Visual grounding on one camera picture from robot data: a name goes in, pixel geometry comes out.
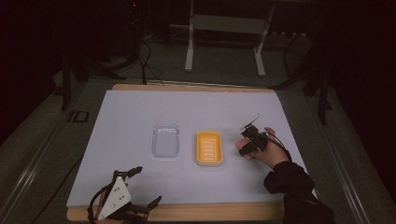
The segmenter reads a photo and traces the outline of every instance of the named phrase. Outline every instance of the orange plastic container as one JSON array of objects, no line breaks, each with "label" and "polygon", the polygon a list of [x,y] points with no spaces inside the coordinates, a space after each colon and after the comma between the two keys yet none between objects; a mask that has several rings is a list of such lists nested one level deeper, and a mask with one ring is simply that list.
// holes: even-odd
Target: orange plastic container
[{"label": "orange plastic container", "polygon": [[222,164],[221,134],[216,132],[198,133],[196,152],[196,160],[199,165],[217,166]]}]

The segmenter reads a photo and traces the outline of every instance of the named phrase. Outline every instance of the table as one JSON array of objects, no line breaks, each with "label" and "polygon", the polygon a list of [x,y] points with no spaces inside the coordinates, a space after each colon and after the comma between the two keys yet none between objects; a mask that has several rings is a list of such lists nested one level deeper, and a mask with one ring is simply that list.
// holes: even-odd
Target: table
[{"label": "table", "polygon": [[[185,91],[186,94],[198,91],[200,92],[229,92],[229,93],[268,93],[268,94],[275,94],[273,91],[269,90],[258,90],[258,89],[237,89],[237,88],[207,88],[207,87],[181,87],[181,86],[136,86],[136,85],[116,85],[113,88],[114,91],[148,91],[148,92],[153,92],[153,91],[163,91],[163,94],[166,91],[169,92],[179,92],[179,91]],[[95,135],[97,133],[96,129],[96,124],[95,128],[92,132],[92,135]],[[287,133],[291,134],[289,126],[286,127],[284,131],[279,132],[281,133]],[[294,139],[289,137],[288,139],[282,139],[284,142],[285,146],[289,149],[291,156],[294,158],[294,161],[299,163],[304,167],[304,163],[301,159],[301,156],[299,154],[298,148],[295,145]],[[92,147],[88,145],[86,154],[84,156],[84,160],[80,166],[80,170],[78,171],[78,175],[81,173],[81,167],[84,167],[87,164],[86,161],[88,161],[87,155],[92,156]],[[232,162],[245,162],[243,159],[238,158],[235,159],[234,157],[229,157],[227,159],[228,161]],[[87,217],[87,212],[86,208],[87,205],[70,205],[68,202],[68,212],[67,212],[67,217],[72,220],[72,221],[84,221],[86,220]],[[165,203],[161,204],[155,208],[151,213],[148,218],[149,221],[226,221],[226,220],[274,220],[274,219],[281,219],[283,216],[283,203],[281,202],[281,197],[279,197],[277,200],[272,200],[271,202],[243,202],[243,203],[189,203],[188,201],[186,203]]]}]

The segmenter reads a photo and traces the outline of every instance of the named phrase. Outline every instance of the metal frame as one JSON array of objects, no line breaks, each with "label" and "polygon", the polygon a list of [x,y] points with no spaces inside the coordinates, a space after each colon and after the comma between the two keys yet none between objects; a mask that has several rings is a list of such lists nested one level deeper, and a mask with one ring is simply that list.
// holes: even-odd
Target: metal frame
[{"label": "metal frame", "polygon": [[194,14],[194,0],[190,0],[190,24],[189,24],[189,45],[187,47],[186,72],[192,71],[192,61],[194,55],[194,30],[212,30],[224,32],[237,32],[247,34],[260,34],[261,39],[257,47],[253,48],[253,54],[257,65],[259,77],[265,76],[265,69],[262,62],[262,47],[268,35],[271,20],[273,18],[275,6],[272,6],[266,20],[221,17]]}]

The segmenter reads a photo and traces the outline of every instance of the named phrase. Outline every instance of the black cable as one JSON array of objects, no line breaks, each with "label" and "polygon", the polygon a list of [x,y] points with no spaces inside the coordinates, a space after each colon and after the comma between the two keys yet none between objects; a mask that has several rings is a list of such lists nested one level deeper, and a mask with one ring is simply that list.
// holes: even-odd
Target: black cable
[{"label": "black cable", "polygon": [[52,202],[52,200],[55,198],[55,196],[59,193],[59,191],[61,190],[62,186],[64,185],[64,182],[66,182],[67,178],[70,176],[70,174],[73,172],[73,170],[77,167],[77,165],[82,161],[82,157],[78,159],[78,161],[76,161],[76,163],[72,166],[72,168],[70,168],[70,170],[67,172],[66,176],[64,177],[64,180],[61,182],[61,184],[59,185],[59,187],[55,190],[55,192],[52,194],[52,196],[49,198],[49,200],[47,201],[47,203],[44,205],[44,207],[41,209],[41,211],[37,214],[37,216],[35,216],[35,219],[33,219],[33,221],[31,222],[31,224],[34,224],[37,222],[37,220],[40,218],[40,216],[45,212],[45,210],[47,209],[47,207],[50,205],[50,203]]},{"label": "black cable", "polygon": [[142,67],[142,82],[143,82],[143,85],[147,85],[148,82],[146,80],[146,73],[145,73],[146,62],[142,63],[142,60],[140,59],[140,57],[138,59],[139,59],[139,62],[140,62],[140,66]]},{"label": "black cable", "polygon": [[148,57],[146,58],[146,62],[147,62],[149,60],[149,57],[151,56],[151,47],[143,40],[141,43],[142,45],[146,46],[146,48],[148,48]]},{"label": "black cable", "polygon": [[[152,71],[152,69],[155,69],[155,70],[159,71],[160,74],[159,74],[159,75],[155,74],[155,73]],[[149,70],[149,71],[151,72],[151,74],[154,76],[154,78],[149,78],[149,79],[157,79],[157,80],[159,80],[159,81],[161,82],[161,84],[163,84],[163,86],[165,85],[165,84],[163,83],[163,81],[160,79],[160,76],[163,75],[163,71],[161,71],[161,69],[154,68],[154,67],[151,67],[151,66],[148,65],[148,70]]]},{"label": "black cable", "polygon": [[274,143],[274,144],[277,145],[278,147],[282,148],[283,150],[286,150],[285,146],[283,145],[283,143],[280,141],[279,138],[277,138],[277,137],[276,137],[274,134],[272,134],[272,133],[268,133],[268,134],[271,134],[271,135],[276,139],[276,141],[274,141],[273,139],[271,139],[271,138],[268,136],[268,137],[267,137],[267,140],[268,140],[268,141],[271,141],[272,143]]}]

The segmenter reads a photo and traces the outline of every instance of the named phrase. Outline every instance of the cable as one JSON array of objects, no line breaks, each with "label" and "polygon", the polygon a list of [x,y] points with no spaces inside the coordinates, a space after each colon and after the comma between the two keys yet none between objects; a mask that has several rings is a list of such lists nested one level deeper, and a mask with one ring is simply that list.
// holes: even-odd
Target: cable
[{"label": "cable", "polygon": [[146,72],[145,72],[145,70],[146,70],[146,62],[147,62],[147,61],[145,61],[144,63],[142,63],[142,60],[141,60],[140,58],[141,58],[141,57],[139,57],[138,59],[139,59],[139,62],[140,62],[140,66],[142,67],[142,82],[143,82],[143,85],[147,85],[148,82],[147,82],[147,80],[146,80]]},{"label": "cable", "polygon": [[261,133],[261,134],[265,134],[265,133],[271,134],[271,135],[276,139],[276,141],[274,141],[273,139],[267,137],[266,139],[267,139],[268,141],[271,141],[272,143],[274,143],[274,144],[277,145],[278,147],[282,148],[283,150],[286,150],[285,146],[283,145],[283,143],[280,141],[280,139],[279,139],[278,137],[276,137],[274,134],[268,133],[268,132],[264,132],[264,133]]},{"label": "cable", "polygon": [[70,170],[67,172],[66,176],[64,177],[64,180],[62,180],[61,184],[59,185],[59,187],[55,190],[55,192],[52,194],[52,196],[49,198],[49,200],[47,201],[47,203],[44,205],[44,207],[41,209],[41,211],[37,214],[37,216],[35,216],[35,219],[33,219],[33,221],[31,222],[31,224],[34,224],[38,221],[38,219],[40,218],[40,216],[45,212],[45,210],[47,209],[47,207],[50,205],[50,203],[53,201],[53,199],[55,198],[55,196],[59,193],[59,191],[61,190],[62,186],[64,185],[64,182],[66,182],[67,178],[70,176],[70,174],[73,172],[73,170],[77,167],[77,165],[82,161],[82,157],[78,159],[78,161],[76,161],[76,163],[72,166],[72,168],[70,168]]},{"label": "cable", "polygon": [[[152,69],[155,69],[155,70],[159,71],[160,74],[159,74],[159,75],[156,75],[156,74],[152,71]],[[149,65],[148,65],[148,70],[151,72],[152,75],[154,75],[154,78],[149,78],[149,79],[157,79],[157,80],[159,80],[159,81],[161,82],[161,84],[163,84],[163,86],[165,85],[165,84],[163,83],[163,81],[160,79],[160,76],[163,75],[163,71],[161,71],[161,70],[158,69],[158,68],[153,68],[153,67],[151,67],[151,66],[149,66]]]}]

